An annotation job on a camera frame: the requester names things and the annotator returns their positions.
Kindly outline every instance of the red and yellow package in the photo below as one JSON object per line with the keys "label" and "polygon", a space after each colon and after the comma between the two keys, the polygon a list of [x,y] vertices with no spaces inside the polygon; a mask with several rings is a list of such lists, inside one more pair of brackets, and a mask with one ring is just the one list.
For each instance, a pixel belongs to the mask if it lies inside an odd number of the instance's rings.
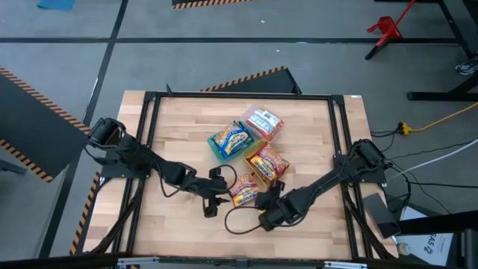
{"label": "red and yellow package", "polygon": [[248,126],[252,126],[263,138],[271,142],[284,126],[284,121],[272,114],[263,106],[252,108],[252,112],[246,120]]}
{"label": "red and yellow package", "polygon": [[290,165],[267,142],[246,160],[266,184],[279,179]]}
{"label": "red and yellow package", "polygon": [[245,204],[255,199],[259,188],[254,180],[255,173],[248,173],[238,178],[236,184],[229,190],[234,207]]}

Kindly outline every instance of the yellow extension cord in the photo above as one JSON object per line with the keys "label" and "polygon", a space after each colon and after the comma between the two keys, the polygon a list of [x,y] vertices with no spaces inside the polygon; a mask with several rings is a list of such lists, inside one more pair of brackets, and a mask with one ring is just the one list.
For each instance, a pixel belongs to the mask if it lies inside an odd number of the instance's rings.
{"label": "yellow extension cord", "polygon": [[460,110],[460,111],[457,111],[457,112],[455,112],[455,113],[453,113],[453,114],[451,114],[451,115],[448,115],[448,116],[444,117],[444,118],[441,119],[441,120],[437,120],[437,121],[435,121],[434,123],[430,123],[429,125],[427,125],[427,126],[425,126],[425,127],[422,127],[422,128],[419,128],[419,129],[413,129],[411,126],[408,126],[406,123],[401,123],[401,124],[402,124],[402,127],[400,128],[400,129],[401,129],[401,130],[400,130],[400,133],[401,133],[402,135],[408,135],[408,134],[411,133],[411,132],[422,132],[422,131],[425,131],[425,130],[427,130],[428,128],[431,128],[431,127],[433,127],[433,126],[435,126],[435,125],[437,125],[437,124],[439,124],[439,123],[442,123],[442,122],[444,122],[445,120],[448,120],[448,119],[450,119],[450,118],[452,118],[452,117],[454,117],[454,116],[456,116],[456,115],[458,115],[458,114],[461,114],[461,113],[463,113],[463,112],[469,111],[470,109],[472,109],[472,108],[474,108],[474,107],[476,107],[476,106],[478,106],[478,103],[474,103],[474,104],[470,105],[469,107],[467,107],[467,108],[465,108],[465,109],[462,109],[462,110]]}

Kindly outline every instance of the white cable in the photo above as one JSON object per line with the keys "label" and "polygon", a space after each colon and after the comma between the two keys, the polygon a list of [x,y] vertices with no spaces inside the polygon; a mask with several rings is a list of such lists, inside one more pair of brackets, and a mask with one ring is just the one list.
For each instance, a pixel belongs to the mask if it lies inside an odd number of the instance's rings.
{"label": "white cable", "polygon": [[401,173],[399,173],[399,174],[393,176],[391,179],[394,179],[394,178],[398,177],[399,175],[401,175],[401,174],[403,174],[403,173],[407,173],[407,172],[412,171],[412,170],[414,170],[414,169],[417,169],[417,168],[419,168],[419,167],[423,167],[423,166],[425,166],[425,165],[434,163],[434,162],[436,162],[436,161],[443,160],[444,158],[448,158],[448,157],[450,157],[451,155],[454,155],[454,154],[456,154],[456,153],[458,153],[458,152],[461,152],[463,149],[466,149],[466,148],[468,148],[469,146],[474,145],[475,143],[478,143],[478,139],[476,139],[475,141],[469,143],[468,145],[463,146],[462,148],[459,148],[459,149],[455,150],[454,152],[451,152],[451,153],[448,153],[448,154],[446,154],[446,155],[444,155],[444,156],[435,158],[435,159],[433,159],[433,160],[431,160],[431,161],[427,161],[427,162],[424,162],[424,163],[422,163],[422,164],[413,166],[412,168],[409,168],[409,169],[407,169],[407,170],[405,170],[405,171],[403,171],[403,172],[401,172]]}

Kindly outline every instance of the black table leg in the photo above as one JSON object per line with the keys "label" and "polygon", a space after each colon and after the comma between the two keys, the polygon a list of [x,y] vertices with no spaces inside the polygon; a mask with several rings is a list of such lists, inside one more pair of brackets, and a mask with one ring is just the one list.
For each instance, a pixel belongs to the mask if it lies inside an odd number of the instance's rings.
{"label": "black table leg", "polygon": [[478,93],[468,93],[478,86],[478,74],[474,73],[469,79],[447,93],[436,92],[408,92],[406,97],[410,101],[461,101],[478,102]]}
{"label": "black table leg", "polygon": [[25,168],[16,166],[15,164],[0,160],[0,171],[10,171],[13,173],[24,174],[27,170]]}

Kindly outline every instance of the concrete floor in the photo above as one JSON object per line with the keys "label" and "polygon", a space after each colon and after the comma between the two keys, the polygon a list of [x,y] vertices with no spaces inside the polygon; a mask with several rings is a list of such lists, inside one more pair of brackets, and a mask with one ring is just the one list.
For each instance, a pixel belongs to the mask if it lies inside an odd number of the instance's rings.
{"label": "concrete floor", "polygon": [[[37,0],[0,1],[0,37],[109,37],[120,0],[77,1],[73,10],[40,10]],[[471,49],[476,25],[460,1],[446,1]],[[372,0],[257,0],[216,7],[173,10],[168,1],[130,1],[120,37],[378,37],[365,29],[380,16],[396,18],[405,4]],[[406,37],[453,37],[438,5],[417,4],[400,30]],[[287,66],[304,93],[357,94],[364,98],[370,129],[393,129],[399,121],[423,126],[469,105],[409,102],[406,92],[446,91],[465,78],[454,66],[466,60],[456,45],[390,45],[372,61],[371,45],[201,43],[117,44],[105,77],[93,123],[116,117],[124,90],[198,90],[277,66]],[[72,115],[82,118],[105,52],[105,44],[0,44],[0,65],[17,74]],[[427,132],[396,137],[388,157],[461,143],[477,137],[478,110]],[[389,138],[374,139],[384,148]],[[448,153],[398,159],[410,167]],[[440,164],[416,170],[422,182],[477,185],[473,147]],[[16,161],[3,149],[0,158]],[[78,218],[99,166],[82,156],[58,230],[52,255],[68,254]],[[53,183],[2,173],[0,180],[0,260],[37,255],[62,176]],[[451,212],[478,209],[475,190],[425,187]],[[386,188],[406,192],[402,180]],[[444,210],[419,188],[412,202]]]}

